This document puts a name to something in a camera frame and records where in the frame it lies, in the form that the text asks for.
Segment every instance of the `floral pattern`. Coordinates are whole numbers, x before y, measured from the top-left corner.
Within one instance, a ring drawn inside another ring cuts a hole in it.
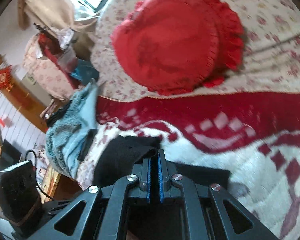
[[[37,36],[33,36],[26,46],[22,66],[54,98],[66,100],[74,89],[61,70],[49,59],[36,58]]]
[[[110,35],[114,28],[131,11],[134,11],[138,1],[140,0],[109,0],[97,24],[96,35],[99,39],[91,55],[93,65],[100,72],[99,84],[104,84],[102,95],[122,101],[134,101],[145,96],[164,98],[135,83],[121,68],[111,46]],[[198,88],[186,96],[244,91],[300,93],[300,71],[297,76],[290,74],[292,65],[297,64],[300,69],[300,40],[297,38],[295,42],[280,44],[300,33],[300,12],[293,2],[291,0],[222,1],[227,2],[231,9],[238,13],[246,29],[242,71],[229,72],[229,78],[220,86]],[[290,50],[296,52],[298,58],[291,57]]]

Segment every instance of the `beige curtain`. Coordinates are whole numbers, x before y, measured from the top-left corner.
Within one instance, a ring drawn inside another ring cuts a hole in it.
[[[94,45],[98,16],[77,0],[24,0],[24,12],[30,22],[51,29],[71,28],[78,32],[74,50],[79,58],[89,60]]]

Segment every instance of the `dark red diamond shape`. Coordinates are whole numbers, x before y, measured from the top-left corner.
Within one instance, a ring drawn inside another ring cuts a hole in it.
[[[286,168],[286,175],[290,185],[295,184],[297,179],[300,177],[300,165],[296,158],[294,158]]]
[[[271,157],[271,160],[274,162],[277,171],[286,163],[286,159],[283,157],[280,151],[277,151],[277,153]]]
[[[261,145],[258,148],[259,152],[262,152],[264,154],[264,156],[267,156],[269,154],[269,152],[271,151],[271,149],[269,148],[269,146],[265,143],[263,145]]]

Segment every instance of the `black fabric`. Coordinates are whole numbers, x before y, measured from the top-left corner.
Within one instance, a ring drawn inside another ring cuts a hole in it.
[[[220,184],[223,188],[228,189],[230,171],[213,169],[200,166],[190,166],[180,163],[173,163],[177,167],[178,173],[193,180],[194,183],[209,186],[213,183]]]
[[[54,125],[56,121],[61,119],[65,115],[70,105],[71,105],[71,100],[63,108],[60,108],[58,111],[52,114],[47,120],[47,126],[50,128]]]
[[[154,156],[160,148],[159,137],[123,137],[109,142],[94,170],[93,185],[106,187],[131,174],[133,165]]]

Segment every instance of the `triangular cutout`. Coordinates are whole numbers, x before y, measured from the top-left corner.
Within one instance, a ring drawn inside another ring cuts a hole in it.
[[[80,201],[69,212],[67,212],[63,218],[55,223],[54,229],[67,236],[72,236],[85,206],[86,202]]]
[[[223,204],[236,234],[242,234],[243,232],[253,228],[252,223],[229,201],[224,200]]]

